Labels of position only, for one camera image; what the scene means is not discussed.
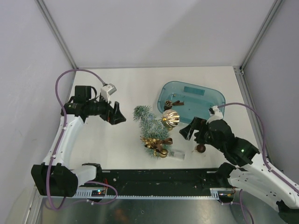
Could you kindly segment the dark brown ball ornament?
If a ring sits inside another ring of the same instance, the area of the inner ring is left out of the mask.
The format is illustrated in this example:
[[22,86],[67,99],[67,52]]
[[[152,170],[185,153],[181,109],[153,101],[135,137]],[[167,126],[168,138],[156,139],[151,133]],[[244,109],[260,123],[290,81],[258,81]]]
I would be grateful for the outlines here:
[[206,151],[206,146],[204,144],[198,144],[195,148],[194,148],[194,151],[199,153],[199,154],[202,154]]

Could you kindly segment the teal plastic container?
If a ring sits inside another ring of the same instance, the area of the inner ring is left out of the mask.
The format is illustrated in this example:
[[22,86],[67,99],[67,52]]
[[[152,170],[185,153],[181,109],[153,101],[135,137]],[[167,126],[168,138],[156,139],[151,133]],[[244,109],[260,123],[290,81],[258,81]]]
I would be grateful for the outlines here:
[[186,124],[191,123],[194,117],[209,119],[211,107],[226,103],[224,95],[218,90],[180,81],[171,81],[163,86],[157,100],[160,112],[164,111],[167,100],[184,103],[174,105],[172,109],[180,115],[180,122]]

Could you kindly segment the small frosted christmas tree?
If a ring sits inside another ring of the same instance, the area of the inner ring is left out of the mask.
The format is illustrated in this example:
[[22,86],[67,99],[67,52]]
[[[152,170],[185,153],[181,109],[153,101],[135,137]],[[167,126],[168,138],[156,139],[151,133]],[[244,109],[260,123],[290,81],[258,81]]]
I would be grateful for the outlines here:
[[[136,106],[133,111],[133,120],[139,123],[139,127],[141,129],[141,137],[161,140],[170,138],[170,133],[168,129],[163,126],[161,120],[159,120],[157,116],[153,113],[152,108],[150,106]],[[163,145],[164,149],[168,150],[168,153],[171,151],[171,146],[172,145]],[[154,155],[155,150],[146,148],[145,146],[144,149],[149,154],[149,156],[161,159],[160,157],[156,157]]]

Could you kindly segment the gold striped bauble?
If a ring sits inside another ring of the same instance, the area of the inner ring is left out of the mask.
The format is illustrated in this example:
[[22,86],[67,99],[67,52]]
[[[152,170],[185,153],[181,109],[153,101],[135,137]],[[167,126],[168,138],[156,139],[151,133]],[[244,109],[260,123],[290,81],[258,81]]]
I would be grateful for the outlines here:
[[180,123],[180,115],[175,110],[166,110],[161,116],[161,122],[164,127],[173,129]]

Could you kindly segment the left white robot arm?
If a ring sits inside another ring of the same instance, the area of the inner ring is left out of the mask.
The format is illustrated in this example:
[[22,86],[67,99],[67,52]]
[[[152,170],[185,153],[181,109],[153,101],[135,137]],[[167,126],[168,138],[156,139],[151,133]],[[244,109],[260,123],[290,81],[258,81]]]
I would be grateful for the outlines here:
[[90,116],[99,116],[111,125],[125,122],[126,118],[110,96],[116,92],[112,84],[104,85],[100,92],[92,86],[75,86],[74,96],[61,110],[60,125],[47,156],[40,165],[33,165],[31,175],[42,196],[73,197],[78,187],[89,182],[92,186],[102,184],[102,168],[97,163],[84,163],[79,168],[70,168],[70,156],[85,121]]

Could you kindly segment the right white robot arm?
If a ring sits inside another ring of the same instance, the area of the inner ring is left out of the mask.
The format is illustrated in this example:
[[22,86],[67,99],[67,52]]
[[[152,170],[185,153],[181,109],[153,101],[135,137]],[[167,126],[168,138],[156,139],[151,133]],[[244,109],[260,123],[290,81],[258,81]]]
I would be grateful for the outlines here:
[[284,222],[299,222],[299,185],[264,159],[253,144],[236,137],[226,121],[195,117],[179,133],[185,140],[194,137],[200,145],[213,146],[234,166],[230,173],[216,174],[220,187],[240,188],[271,206]]

